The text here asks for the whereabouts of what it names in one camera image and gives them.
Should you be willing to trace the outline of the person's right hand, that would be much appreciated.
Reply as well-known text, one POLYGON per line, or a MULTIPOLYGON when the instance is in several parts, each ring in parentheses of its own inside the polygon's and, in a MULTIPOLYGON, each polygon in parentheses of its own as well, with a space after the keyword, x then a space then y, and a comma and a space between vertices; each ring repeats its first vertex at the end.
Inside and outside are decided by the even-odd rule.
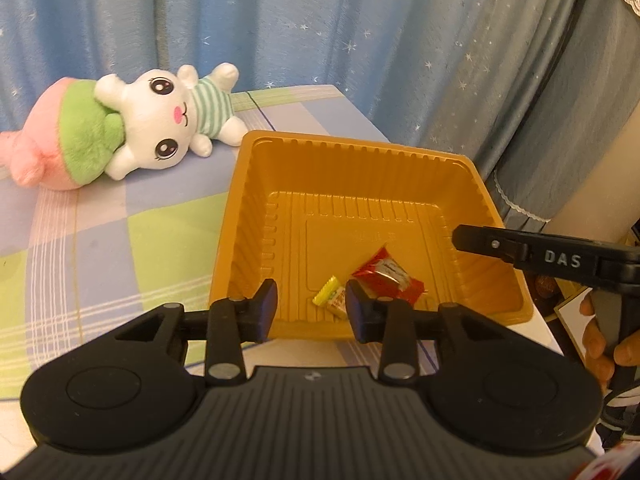
POLYGON ((594 317, 591 294, 582 300, 579 312, 591 318, 582 334, 582 344, 586 349, 586 367, 605 389, 614 375, 616 365, 629 367, 640 365, 640 334, 635 332, 622 340, 615 347, 612 358, 609 358, 605 355, 605 338, 594 317))

